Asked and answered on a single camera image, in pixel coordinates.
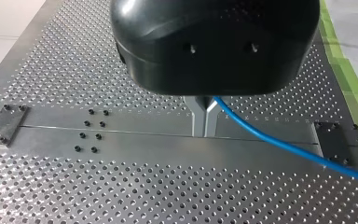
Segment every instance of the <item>white floor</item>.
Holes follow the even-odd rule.
[[[0,0],[0,62],[45,0]]]

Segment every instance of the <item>blue pneumatic hose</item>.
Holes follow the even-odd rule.
[[[259,139],[261,139],[267,143],[270,143],[276,147],[280,147],[287,151],[295,153],[296,155],[303,157],[307,160],[318,162],[319,164],[321,164],[325,167],[328,167],[332,170],[335,170],[337,172],[340,172],[344,175],[353,176],[354,178],[358,179],[358,172],[353,169],[341,166],[333,161],[328,161],[325,158],[322,158],[316,154],[308,152],[300,147],[295,147],[295,146],[285,143],[277,138],[274,138],[272,136],[269,136],[265,133],[258,131],[255,127],[253,127],[252,125],[247,123],[245,120],[241,119],[236,113],[234,113],[234,111],[232,111],[223,102],[223,100],[220,97],[214,96],[213,98],[222,107],[222,109],[226,112],[226,114],[228,114],[229,117],[234,119],[234,121],[237,122],[243,129],[245,129],[249,133],[253,134],[254,136],[258,137]]]

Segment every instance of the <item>metal clamp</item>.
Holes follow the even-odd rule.
[[[28,111],[26,105],[4,105],[0,110],[0,147],[7,147]]]

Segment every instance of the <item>green tape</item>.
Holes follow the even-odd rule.
[[[331,64],[338,85],[342,90],[352,119],[358,125],[358,77],[351,66],[351,62],[342,53],[324,0],[321,0],[320,31],[328,62]]]

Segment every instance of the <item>metal bracket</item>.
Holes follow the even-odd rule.
[[[312,124],[315,140],[321,154],[328,160],[351,165],[353,157],[341,127],[336,123],[315,122]]]
[[[26,105],[4,105],[0,110],[0,147],[7,148],[28,111]]]
[[[205,120],[205,137],[215,137],[216,128],[217,128],[217,116],[222,107],[216,102],[213,101],[206,110],[206,120]]]
[[[193,137],[203,137],[205,132],[204,97],[184,96],[184,100],[193,116],[191,130]]]

